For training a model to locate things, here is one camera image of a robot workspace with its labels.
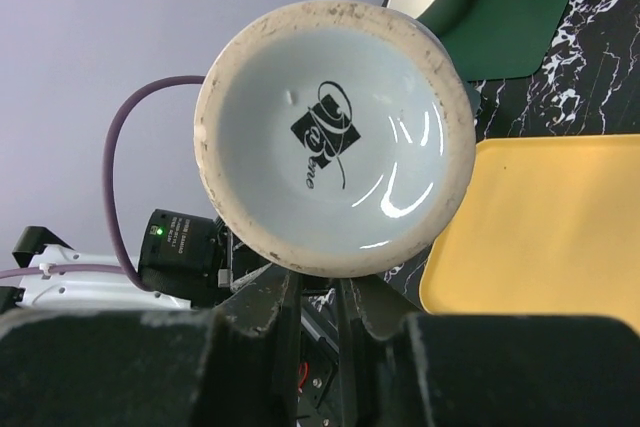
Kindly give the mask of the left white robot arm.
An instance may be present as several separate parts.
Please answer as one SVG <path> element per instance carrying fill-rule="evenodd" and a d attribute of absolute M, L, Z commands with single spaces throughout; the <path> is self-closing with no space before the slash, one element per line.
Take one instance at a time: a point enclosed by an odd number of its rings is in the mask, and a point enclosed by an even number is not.
<path fill-rule="evenodd" d="M 82 253 L 51 230 L 27 227 L 1 272 L 1 305 L 65 309 L 213 308 L 232 292 L 227 229 L 221 220 L 155 210 L 140 253 Z"/>

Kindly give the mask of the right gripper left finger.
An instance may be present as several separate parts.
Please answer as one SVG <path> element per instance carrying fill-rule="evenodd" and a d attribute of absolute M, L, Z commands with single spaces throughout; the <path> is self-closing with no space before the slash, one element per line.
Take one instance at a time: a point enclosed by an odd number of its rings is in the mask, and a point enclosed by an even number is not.
<path fill-rule="evenodd" d="M 292 426 L 300 278 L 279 267 L 213 309 L 13 309 L 5 426 Z"/>

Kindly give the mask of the white footed mug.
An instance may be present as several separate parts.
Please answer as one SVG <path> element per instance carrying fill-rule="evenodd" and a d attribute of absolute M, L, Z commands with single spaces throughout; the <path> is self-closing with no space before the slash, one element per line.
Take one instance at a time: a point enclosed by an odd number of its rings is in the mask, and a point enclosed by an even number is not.
<path fill-rule="evenodd" d="M 474 110 L 441 41 L 347 0 L 278 8 L 207 73 L 194 153 L 216 212 L 276 265 L 327 278 L 397 266 L 459 209 Z"/>

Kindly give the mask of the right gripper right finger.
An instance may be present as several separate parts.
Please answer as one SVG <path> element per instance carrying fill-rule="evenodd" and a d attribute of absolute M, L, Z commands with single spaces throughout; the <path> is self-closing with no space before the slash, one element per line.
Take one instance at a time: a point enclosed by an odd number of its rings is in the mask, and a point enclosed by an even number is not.
<path fill-rule="evenodd" d="M 609 317 L 428 314 L 343 279 L 339 354 L 347 426 L 639 422 L 639 337 Z"/>

